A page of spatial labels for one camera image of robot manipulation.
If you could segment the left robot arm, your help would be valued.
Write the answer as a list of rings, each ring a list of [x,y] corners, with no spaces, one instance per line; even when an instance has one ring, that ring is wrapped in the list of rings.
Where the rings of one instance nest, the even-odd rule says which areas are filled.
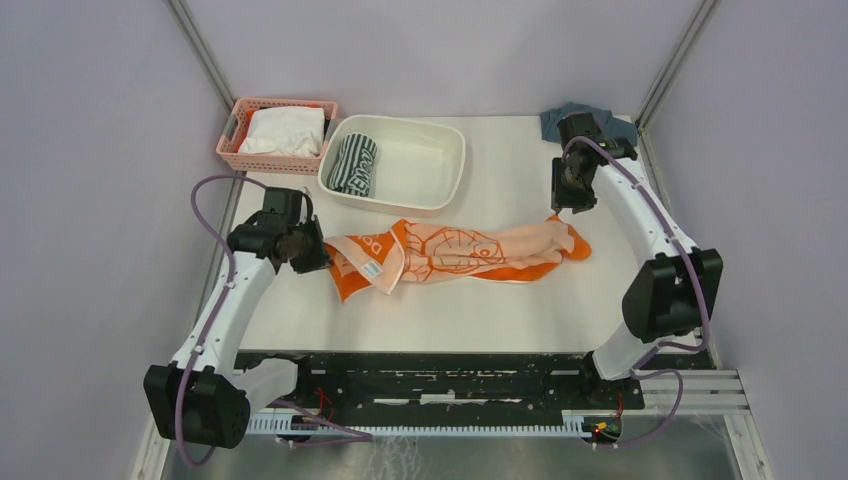
[[[232,449],[251,417],[278,398],[293,407],[312,399],[315,382],[293,360],[272,357],[239,372],[236,357],[281,267],[306,274],[332,260],[304,190],[267,187],[260,209],[228,235],[209,231],[226,264],[193,330],[167,364],[148,368],[143,389],[163,438]]]

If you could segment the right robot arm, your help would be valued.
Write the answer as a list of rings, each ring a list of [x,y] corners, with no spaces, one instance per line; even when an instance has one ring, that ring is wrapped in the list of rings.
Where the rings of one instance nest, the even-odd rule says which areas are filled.
[[[589,112],[557,124],[562,153],[552,161],[551,207],[580,214],[603,202],[641,266],[623,295],[622,324],[588,355],[577,382],[580,400],[602,408],[663,348],[705,350],[723,272],[714,249],[702,249],[673,220],[652,189],[633,144],[603,133]]]

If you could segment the orange and cream cloth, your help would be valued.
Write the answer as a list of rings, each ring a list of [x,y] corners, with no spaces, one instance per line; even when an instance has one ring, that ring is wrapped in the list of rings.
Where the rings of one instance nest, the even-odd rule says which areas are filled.
[[[367,289],[391,294],[403,283],[459,278],[537,281],[566,261],[584,261],[590,244],[552,215],[542,223],[496,232],[402,219],[384,233],[327,238],[330,275],[341,301]]]

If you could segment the green white striped towel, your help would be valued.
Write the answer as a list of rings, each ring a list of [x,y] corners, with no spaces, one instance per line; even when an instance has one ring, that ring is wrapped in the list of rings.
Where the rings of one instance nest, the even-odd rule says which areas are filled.
[[[378,151],[376,142],[365,134],[345,136],[328,176],[328,188],[346,195],[369,197]]]

